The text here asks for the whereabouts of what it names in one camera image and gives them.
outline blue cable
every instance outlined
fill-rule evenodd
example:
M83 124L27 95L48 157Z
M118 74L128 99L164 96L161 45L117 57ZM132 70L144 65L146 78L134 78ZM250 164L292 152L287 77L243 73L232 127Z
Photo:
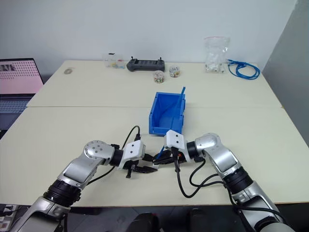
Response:
M171 122L170 128L169 128L170 130L172 129L172 126L173 126L173 122L174 122L177 106L181 103L181 101L183 99L184 90L185 90L185 87L183 87L182 93L180 94L180 96L178 98L178 101L177 101L177 103L176 103L176 105L174 107L174 114L173 114L172 122ZM163 150L164 150L164 146L162 147L161 151L159 152L159 155L158 155L157 159L161 157Z
M232 59L228 59L228 61L229 61L229 63L227 64L228 69L229 69L230 73L232 73L234 76L238 76L238 77L246 79L246 80L255 80L256 78L258 78L258 76L261 73L261 71L257 67L255 67L254 65L249 64L247 62L241 62L241 61L236 61L236 60L232 60ZM233 73L231 71L231 69L230 69L230 66L232 66L232 65L237 65L237 67L236 67L236 74ZM255 74L253 74L252 76L246 76L246 75L241 74L239 72L239 69L245 68L247 66L250 66L250 67L254 68Z

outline laptop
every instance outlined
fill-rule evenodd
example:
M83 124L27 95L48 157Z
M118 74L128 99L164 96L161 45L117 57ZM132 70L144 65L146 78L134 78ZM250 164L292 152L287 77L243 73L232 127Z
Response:
M10 128L42 86L34 59L0 59L0 130Z

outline laptop screen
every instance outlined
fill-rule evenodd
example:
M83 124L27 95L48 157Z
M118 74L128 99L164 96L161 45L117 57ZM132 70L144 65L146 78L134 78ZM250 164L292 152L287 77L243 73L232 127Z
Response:
M34 59L0 59L0 94L35 94L42 86Z

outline small jar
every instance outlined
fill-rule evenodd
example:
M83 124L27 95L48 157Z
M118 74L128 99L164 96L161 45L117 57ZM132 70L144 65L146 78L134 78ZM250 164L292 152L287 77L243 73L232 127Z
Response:
M157 70L154 72L154 82L160 84L164 82L164 72Z
M170 68L169 68L169 75L170 75L171 77L178 77L178 76L180 75L180 69L179 69L179 67L176 66L176 65L170 66Z

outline tabletop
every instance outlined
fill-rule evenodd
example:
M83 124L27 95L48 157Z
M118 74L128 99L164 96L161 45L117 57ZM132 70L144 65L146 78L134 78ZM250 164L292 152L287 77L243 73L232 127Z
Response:
M140 125L146 152L154 155L163 137L148 134L150 108L30 107L0 140L0 202L32 204L91 140L124 142ZM275 203L309 202L309 149L282 108L186 108L183 135L188 141L207 132L221 137L253 180ZM181 164L187 193L189 175L198 166ZM96 176L110 167L100 166ZM201 182L215 173L207 163L195 176ZM74 206L141 206L230 204L220 185L203 188L195 197L182 196L172 165L151 174L114 170L82 191Z
M178 65L181 75L169 76ZM67 68L71 74L64 74ZM241 70L253 72L250 68ZM186 87L186 107L281 107L261 74L244 80L225 73L205 73L203 63L166 63L165 81L153 72L106 68L103 61L67 60L28 103L38 106L151 107L156 92L180 93Z

